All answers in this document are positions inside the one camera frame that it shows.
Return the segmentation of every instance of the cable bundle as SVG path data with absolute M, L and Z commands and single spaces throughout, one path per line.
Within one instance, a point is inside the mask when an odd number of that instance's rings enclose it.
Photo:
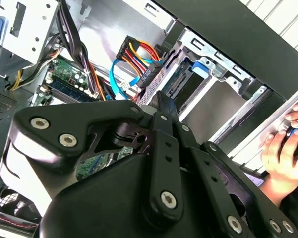
M 88 75 L 89 90 L 91 93 L 95 94 L 98 91 L 101 99 L 106 101 L 103 85 L 98 79 L 94 67 L 88 60 L 87 48 L 80 40 L 78 30 L 70 15 L 66 1 L 57 1 L 60 3 L 60 9 L 57 13 L 56 22 L 61 40 L 77 66 Z
M 152 60 L 142 58 L 135 49 L 135 46 L 142 47 L 152 58 Z M 126 62 L 131 66 L 131 68 L 136 72 L 137 77 L 132 80 L 129 84 L 130 87 L 134 86 L 148 69 L 150 63 L 154 61 L 160 61 L 160 57 L 157 54 L 156 50 L 147 42 L 137 40 L 130 36 L 127 36 L 124 43 L 122 44 L 121 49 L 117 54 L 117 59 L 114 61 L 113 66 L 110 70 L 110 84 L 114 91 L 115 96 L 118 94 L 122 95 L 125 99 L 129 99 L 125 93 L 118 87 L 115 76 L 114 76 L 114 67 L 120 61 Z M 135 97 L 131 98 L 131 100 L 136 101 L 140 94 L 137 94 Z
M 21 87 L 24 87 L 26 85 L 29 85 L 34 82 L 34 80 L 37 78 L 37 76 L 42 72 L 44 67 L 48 65 L 52 60 L 54 60 L 59 54 L 62 49 L 62 45 L 58 49 L 54 49 L 54 44 L 59 40 L 59 34 L 55 34 L 51 37 L 47 45 L 45 46 L 43 53 L 42 53 L 42 59 L 38 63 L 36 69 L 31 74 L 30 77 L 21 80 L 21 77 L 23 75 L 23 70 L 18 71 L 16 81 L 13 85 L 10 85 L 7 89 L 10 91 L 15 91 Z

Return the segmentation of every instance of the fingernail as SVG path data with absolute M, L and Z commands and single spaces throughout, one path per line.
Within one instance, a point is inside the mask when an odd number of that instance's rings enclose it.
M 294 134 L 294 135 L 298 135 L 298 130 L 296 130 L 293 134 Z
M 297 110 L 298 110 L 298 105 L 295 105 L 292 109 L 293 109 L 294 111 L 297 111 Z
M 292 127 L 297 127 L 297 126 L 298 126 L 298 123 L 297 123 L 297 122 L 292 122 L 292 123 L 291 123 L 291 126 L 292 126 Z

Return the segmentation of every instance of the yellow wire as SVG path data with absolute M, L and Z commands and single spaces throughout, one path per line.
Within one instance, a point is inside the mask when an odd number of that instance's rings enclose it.
M 159 59 L 159 61 L 161 60 L 160 59 L 160 57 L 159 57 L 159 55 L 158 55 L 158 53 L 157 53 L 157 51 L 148 43 L 148 42 L 146 42 L 146 41 L 142 41 L 142 40 L 139 40 L 139 39 L 137 39 L 137 41 L 139 41 L 139 42 L 141 42 L 141 43 L 144 43 L 144 44 L 146 44 L 148 47 L 150 47 L 152 50 L 153 50 L 153 52 L 156 54 L 156 56 L 158 57 L 158 59 Z
M 131 44 L 131 42 L 129 43 L 129 46 L 131 48 L 131 51 L 135 54 L 135 56 L 137 56 L 139 58 L 139 60 L 144 63 L 146 66 L 149 66 L 140 55 L 138 55 L 138 53 L 134 50 L 133 45 Z
M 14 83 L 14 86 L 10 89 L 10 91 L 16 89 L 19 86 L 20 81 L 21 81 L 21 71 L 19 70 L 16 76 L 16 81 Z
M 133 69 L 134 71 L 137 73 L 137 75 L 139 76 L 139 78 L 141 78 L 141 74 L 139 72 L 139 70 L 133 66 L 133 64 L 130 62 L 130 60 L 128 60 L 126 57 L 122 56 L 123 60 L 126 61 Z

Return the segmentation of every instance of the orange wire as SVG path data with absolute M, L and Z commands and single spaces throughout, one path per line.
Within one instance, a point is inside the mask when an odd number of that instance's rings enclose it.
M 95 72 L 94 67 L 92 66 L 92 64 L 90 62 L 89 62 L 89 67 L 91 68 L 91 73 L 93 74 L 93 77 L 94 77 L 94 79 L 96 81 L 96 85 L 97 85 L 98 91 L 99 91 L 101 97 L 103 98 L 103 100 L 106 101 L 106 97 L 105 97 L 105 94 L 104 94 L 104 92 L 103 92 L 103 90 L 102 90 L 102 88 L 100 86 L 98 76 L 97 76 L 97 74 Z
M 141 78 L 141 74 L 140 74 L 139 70 L 138 70 L 136 67 L 133 66 L 133 64 L 130 62 L 130 60 L 128 60 L 128 59 L 127 59 L 126 57 L 124 57 L 124 56 L 122 56 L 122 59 L 123 59 L 126 63 L 128 63 L 128 64 L 134 69 L 134 71 L 137 73 L 137 75 L 139 76 L 139 78 Z

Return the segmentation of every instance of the metal bracket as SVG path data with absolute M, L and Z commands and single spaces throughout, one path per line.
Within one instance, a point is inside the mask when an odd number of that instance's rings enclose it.
M 0 45 L 30 63 L 39 61 L 54 21 L 58 2 L 55 0 L 3 0 L 0 17 L 5 18 Z M 19 29 L 13 33 L 16 24 Z

